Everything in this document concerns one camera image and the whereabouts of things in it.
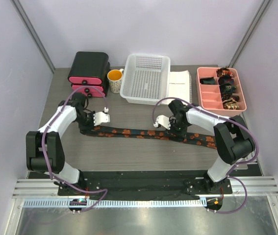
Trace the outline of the black orange floral tie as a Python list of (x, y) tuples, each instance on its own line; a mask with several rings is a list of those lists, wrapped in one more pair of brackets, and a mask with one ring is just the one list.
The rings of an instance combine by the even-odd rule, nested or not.
[(170, 131), (140, 130), (140, 129), (123, 129), (108, 126), (97, 126), (89, 130), (80, 130), (80, 133), (91, 137), (105, 138), (135, 138), (135, 139), (153, 139), (174, 141), (183, 144), (199, 145), (212, 149), (217, 149), (215, 137), (199, 133), (186, 133), (178, 135)]

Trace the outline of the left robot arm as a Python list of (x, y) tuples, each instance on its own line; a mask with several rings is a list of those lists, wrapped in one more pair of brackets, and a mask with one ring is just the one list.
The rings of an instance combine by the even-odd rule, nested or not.
[(81, 170), (70, 166), (65, 160), (61, 137), (73, 122), (81, 132), (94, 128), (94, 111), (88, 111), (88, 97), (74, 94), (68, 102), (61, 101), (55, 114), (37, 131), (26, 135), (26, 166), (28, 170), (47, 174), (60, 181), (60, 186), (82, 195), (86, 181)]

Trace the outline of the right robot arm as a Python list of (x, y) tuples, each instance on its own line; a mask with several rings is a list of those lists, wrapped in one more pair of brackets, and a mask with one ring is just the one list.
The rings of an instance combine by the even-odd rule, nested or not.
[(208, 193), (218, 192), (235, 165), (255, 151), (256, 143), (244, 120), (240, 116), (220, 116), (177, 99), (170, 102), (169, 109), (175, 117), (170, 124), (174, 133), (185, 133), (189, 126), (196, 125), (214, 134), (219, 157), (204, 174), (203, 187)]

